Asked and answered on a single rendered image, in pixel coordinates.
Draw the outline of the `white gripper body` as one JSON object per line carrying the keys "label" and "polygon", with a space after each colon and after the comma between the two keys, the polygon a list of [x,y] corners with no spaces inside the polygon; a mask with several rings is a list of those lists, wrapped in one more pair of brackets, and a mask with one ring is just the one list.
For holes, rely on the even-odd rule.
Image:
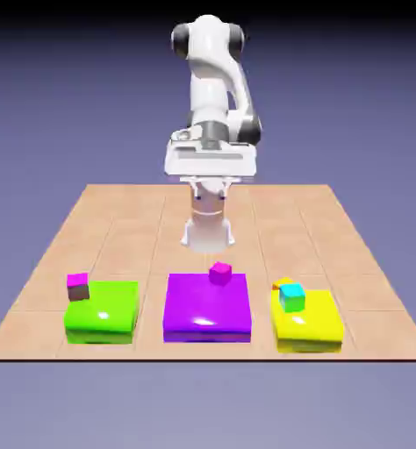
{"label": "white gripper body", "polygon": [[212,150],[202,148],[201,140],[170,140],[164,171],[173,176],[254,177],[256,148],[221,141],[219,149]]}

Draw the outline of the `small magenta cube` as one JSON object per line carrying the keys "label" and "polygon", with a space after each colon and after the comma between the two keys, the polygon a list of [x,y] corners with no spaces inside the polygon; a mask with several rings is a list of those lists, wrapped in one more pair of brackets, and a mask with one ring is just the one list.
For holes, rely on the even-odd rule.
{"label": "small magenta cube", "polygon": [[67,275],[68,299],[70,302],[87,300],[90,298],[89,274],[78,273]]}
{"label": "small magenta cube", "polygon": [[226,285],[230,282],[232,275],[232,266],[225,262],[217,261],[209,269],[209,280],[216,285]]}

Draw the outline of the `small cyan cube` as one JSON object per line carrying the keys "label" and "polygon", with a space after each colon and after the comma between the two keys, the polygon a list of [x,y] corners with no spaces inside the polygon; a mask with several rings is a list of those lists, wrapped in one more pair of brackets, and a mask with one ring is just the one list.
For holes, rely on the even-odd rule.
{"label": "small cyan cube", "polygon": [[305,309],[305,291],[300,283],[284,283],[279,287],[279,301],[287,313]]}

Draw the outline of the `large purple box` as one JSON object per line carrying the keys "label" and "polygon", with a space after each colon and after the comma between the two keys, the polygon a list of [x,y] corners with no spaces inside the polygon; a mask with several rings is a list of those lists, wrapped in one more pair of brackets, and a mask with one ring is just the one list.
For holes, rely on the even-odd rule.
{"label": "large purple box", "polygon": [[234,274],[227,284],[217,285],[208,274],[170,274],[162,332],[167,343],[250,342],[246,276]]}

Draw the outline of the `large green box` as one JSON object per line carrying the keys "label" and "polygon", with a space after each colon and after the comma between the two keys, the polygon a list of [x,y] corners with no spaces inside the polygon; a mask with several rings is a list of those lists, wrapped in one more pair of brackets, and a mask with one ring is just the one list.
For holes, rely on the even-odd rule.
{"label": "large green box", "polygon": [[90,298],[70,302],[63,323],[69,344],[133,342],[140,310],[136,281],[90,281]]}

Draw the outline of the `large yellow box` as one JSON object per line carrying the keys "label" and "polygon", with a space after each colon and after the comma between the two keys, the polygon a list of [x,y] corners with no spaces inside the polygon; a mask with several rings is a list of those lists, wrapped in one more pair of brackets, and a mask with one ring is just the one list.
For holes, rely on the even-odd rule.
{"label": "large yellow box", "polygon": [[270,315],[280,353],[338,353],[344,325],[329,290],[306,290],[305,308],[286,312],[273,290]]}

